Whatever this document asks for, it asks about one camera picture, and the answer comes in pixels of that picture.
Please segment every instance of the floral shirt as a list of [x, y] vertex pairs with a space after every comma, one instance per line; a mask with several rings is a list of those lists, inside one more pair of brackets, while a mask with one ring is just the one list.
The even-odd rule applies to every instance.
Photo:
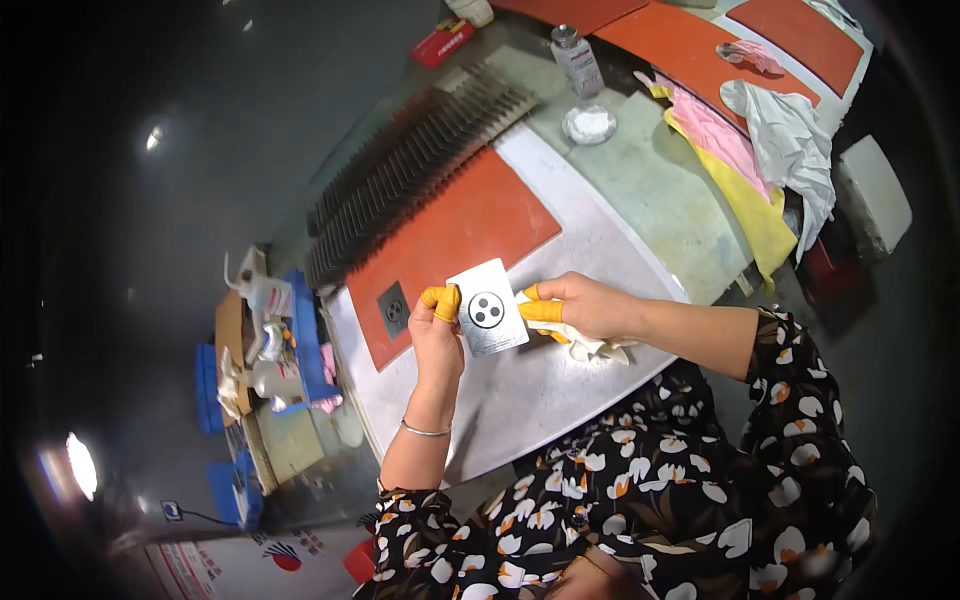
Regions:
[[588, 544], [653, 598], [831, 596], [876, 536], [836, 380], [792, 315], [760, 310], [747, 383], [739, 448], [677, 361], [466, 523], [442, 492], [383, 493], [376, 571], [354, 597], [542, 598]]

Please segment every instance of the silver metal card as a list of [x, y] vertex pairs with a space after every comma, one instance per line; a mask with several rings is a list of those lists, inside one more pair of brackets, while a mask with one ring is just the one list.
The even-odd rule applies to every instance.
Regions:
[[473, 356], [486, 356], [530, 341], [502, 260], [489, 260], [446, 282], [460, 287], [457, 317]]

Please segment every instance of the bracelet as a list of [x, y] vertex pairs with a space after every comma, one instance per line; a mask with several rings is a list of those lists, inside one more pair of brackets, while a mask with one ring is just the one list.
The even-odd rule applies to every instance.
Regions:
[[438, 431], [437, 433], [431, 433], [429, 431], [420, 431], [419, 429], [414, 429], [407, 424], [407, 419], [403, 418], [400, 420], [400, 424], [407, 428], [407, 431], [410, 433], [416, 433], [419, 436], [427, 436], [428, 438], [439, 438], [440, 436], [445, 436], [450, 433], [450, 430], [453, 429], [453, 423], [450, 424], [444, 431]]

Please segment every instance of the orange sheet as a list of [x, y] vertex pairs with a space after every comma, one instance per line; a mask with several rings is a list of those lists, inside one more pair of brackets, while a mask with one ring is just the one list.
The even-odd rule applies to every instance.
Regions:
[[508, 269], [560, 233], [513, 169], [491, 148], [461, 168], [435, 199], [405, 223], [363, 267], [347, 277], [373, 364], [381, 371], [410, 346], [410, 332], [393, 340], [376, 299], [395, 281], [413, 310], [430, 285], [498, 256]]
[[573, 25], [581, 36], [588, 36], [624, 14], [647, 6], [650, 0], [491, 0], [490, 3], [499, 9], [521, 12], [550, 25]]
[[698, 98], [727, 115], [744, 132], [747, 122], [720, 100], [720, 84], [733, 79], [784, 94], [797, 92], [816, 107], [820, 96], [793, 75], [757, 73], [746, 62], [730, 64], [717, 56], [716, 47], [739, 38], [699, 16], [653, 0], [642, 11], [631, 12], [595, 33], [627, 52], [650, 62]]
[[863, 48], [803, 0], [749, 0], [727, 17], [777, 44], [841, 98]]

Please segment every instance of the shirt sleeve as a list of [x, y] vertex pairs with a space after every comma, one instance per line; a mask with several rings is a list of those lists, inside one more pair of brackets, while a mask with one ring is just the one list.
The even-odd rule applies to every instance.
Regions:
[[747, 384], [756, 408], [741, 449], [759, 463], [751, 594], [830, 596], [876, 538], [836, 379], [793, 315], [760, 309]]
[[376, 569], [353, 597], [401, 598], [421, 587], [445, 584], [453, 565], [440, 557], [461, 529], [450, 515], [446, 494], [437, 490], [391, 490], [380, 494], [376, 509]]

